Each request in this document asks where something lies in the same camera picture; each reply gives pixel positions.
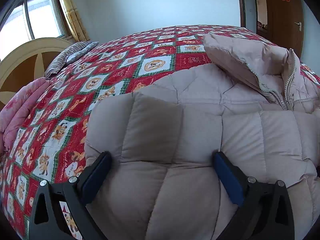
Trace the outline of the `beige quilted down jacket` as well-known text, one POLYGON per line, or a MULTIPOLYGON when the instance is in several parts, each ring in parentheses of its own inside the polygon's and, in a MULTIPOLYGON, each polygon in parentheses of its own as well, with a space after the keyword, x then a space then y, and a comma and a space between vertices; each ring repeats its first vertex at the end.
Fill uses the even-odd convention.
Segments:
POLYGON ((108 239, 216 239, 236 211, 212 165, 288 189, 295 238, 319 217, 319 88, 292 49, 208 33, 211 62, 109 96, 87 124, 86 162, 111 173, 88 211, 108 239))

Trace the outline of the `red checkered cartoon bedspread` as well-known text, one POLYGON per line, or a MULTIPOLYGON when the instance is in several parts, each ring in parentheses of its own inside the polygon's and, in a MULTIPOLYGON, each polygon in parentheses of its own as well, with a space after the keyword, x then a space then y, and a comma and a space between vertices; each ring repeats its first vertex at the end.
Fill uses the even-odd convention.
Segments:
MULTIPOLYGON (((208 33, 277 46, 237 27, 155 29, 99 45, 51 80, 19 127, 12 148, 1 156, 2 212, 20 239, 29 239, 40 182, 64 183, 90 166, 85 141, 96 104, 109 96, 135 92, 180 70, 209 64, 204 49, 208 33)), ((319 88, 319 79, 301 63, 300 72, 319 88)))

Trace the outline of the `pink folded quilt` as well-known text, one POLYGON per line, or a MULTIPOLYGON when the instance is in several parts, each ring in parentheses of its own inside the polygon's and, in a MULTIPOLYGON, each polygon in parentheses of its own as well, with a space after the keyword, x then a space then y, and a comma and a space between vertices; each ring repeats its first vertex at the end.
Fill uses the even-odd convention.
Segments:
POLYGON ((49 86, 45 77, 38 78, 22 87, 1 110, 1 153, 10 151, 19 127, 49 86))

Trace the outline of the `cream and brown headboard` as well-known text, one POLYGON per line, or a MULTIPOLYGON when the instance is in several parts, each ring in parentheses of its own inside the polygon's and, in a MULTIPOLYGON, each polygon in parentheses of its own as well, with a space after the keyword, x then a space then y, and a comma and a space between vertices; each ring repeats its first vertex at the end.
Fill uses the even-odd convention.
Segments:
POLYGON ((38 38, 8 54, 1 61, 1 108, 23 86, 43 77, 53 59, 71 45, 63 38, 38 38))

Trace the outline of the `grey striped pillow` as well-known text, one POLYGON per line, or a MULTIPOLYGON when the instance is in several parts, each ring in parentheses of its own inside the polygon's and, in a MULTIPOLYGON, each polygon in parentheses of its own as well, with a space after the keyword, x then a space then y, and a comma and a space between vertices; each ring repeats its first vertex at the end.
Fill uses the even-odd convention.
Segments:
POLYGON ((76 42, 75 44, 63 50, 55 59, 53 59, 46 69, 44 73, 46 80, 53 78, 61 69, 80 59, 98 44, 99 42, 91 41, 76 42))

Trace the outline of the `brown wooden door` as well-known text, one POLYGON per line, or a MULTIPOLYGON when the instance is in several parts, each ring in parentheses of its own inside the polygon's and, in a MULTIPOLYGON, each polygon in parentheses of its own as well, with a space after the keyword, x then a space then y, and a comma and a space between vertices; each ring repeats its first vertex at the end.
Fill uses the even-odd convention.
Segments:
POLYGON ((302 1, 266 0, 266 4, 268 39, 281 47, 292 48, 301 57, 304 36, 302 1), (302 31, 295 22, 302 23, 302 31))

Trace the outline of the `yellow patterned curtain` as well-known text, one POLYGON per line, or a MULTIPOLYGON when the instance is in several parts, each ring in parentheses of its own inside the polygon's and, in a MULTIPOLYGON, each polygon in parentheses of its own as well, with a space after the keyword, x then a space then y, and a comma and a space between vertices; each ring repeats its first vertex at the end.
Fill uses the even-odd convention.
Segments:
POLYGON ((76 42, 89 41, 89 35, 73 0, 59 0, 70 32, 76 42))

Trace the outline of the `window with metal frame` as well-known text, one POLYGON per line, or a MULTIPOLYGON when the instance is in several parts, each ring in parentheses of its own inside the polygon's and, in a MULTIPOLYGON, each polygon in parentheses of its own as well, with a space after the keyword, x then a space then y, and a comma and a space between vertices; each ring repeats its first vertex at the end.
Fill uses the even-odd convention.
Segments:
POLYGON ((37 38, 70 35, 59 0, 19 0, 1 27, 1 60, 37 38))

